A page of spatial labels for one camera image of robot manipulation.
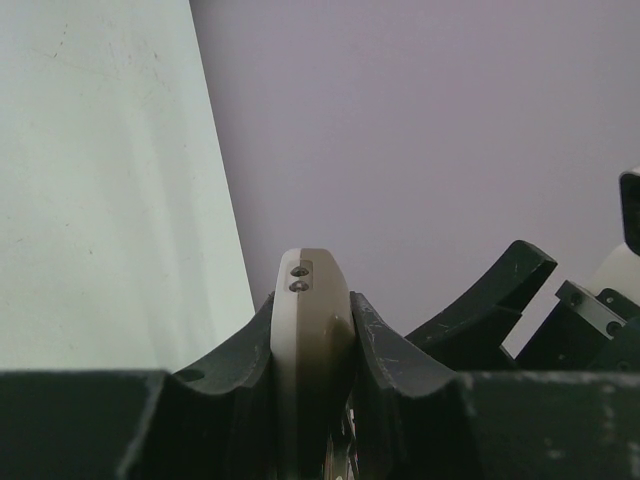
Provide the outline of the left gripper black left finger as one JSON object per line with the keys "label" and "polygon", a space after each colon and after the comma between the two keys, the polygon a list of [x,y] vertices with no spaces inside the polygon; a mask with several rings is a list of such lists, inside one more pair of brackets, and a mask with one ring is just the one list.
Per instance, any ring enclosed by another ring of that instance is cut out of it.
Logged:
{"label": "left gripper black left finger", "polygon": [[3,372],[2,477],[273,478],[272,309],[176,373]]}

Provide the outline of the white remote control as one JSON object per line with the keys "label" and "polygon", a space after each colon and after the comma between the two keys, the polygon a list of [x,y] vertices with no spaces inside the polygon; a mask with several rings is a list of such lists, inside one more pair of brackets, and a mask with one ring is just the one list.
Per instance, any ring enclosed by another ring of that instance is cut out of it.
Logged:
{"label": "white remote control", "polygon": [[280,261],[270,329],[277,476],[320,479],[354,377],[356,332],[345,277],[326,249]]}

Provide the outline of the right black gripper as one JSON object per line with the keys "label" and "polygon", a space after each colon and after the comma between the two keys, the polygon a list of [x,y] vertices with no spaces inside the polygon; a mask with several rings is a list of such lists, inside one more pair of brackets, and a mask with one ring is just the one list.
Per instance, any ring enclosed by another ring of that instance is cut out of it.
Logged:
{"label": "right black gripper", "polygon": [[[540,248],[516,240],[466,292],[406,339],[452,370],[514,370],[502,343],[556,267]],[[520,368],[639,371],[638,303],[615,289],[594,295],[570,281],[556,297],[516,357]]]}

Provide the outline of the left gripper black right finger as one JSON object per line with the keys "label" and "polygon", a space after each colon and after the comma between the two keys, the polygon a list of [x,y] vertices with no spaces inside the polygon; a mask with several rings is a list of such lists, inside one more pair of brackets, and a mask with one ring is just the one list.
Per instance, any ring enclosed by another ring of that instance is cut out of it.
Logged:
{"label": "left gripper black right finger", "polygon": [[353,408],[363,479],[635,479],[639,378],[456,372],[360,293]]}

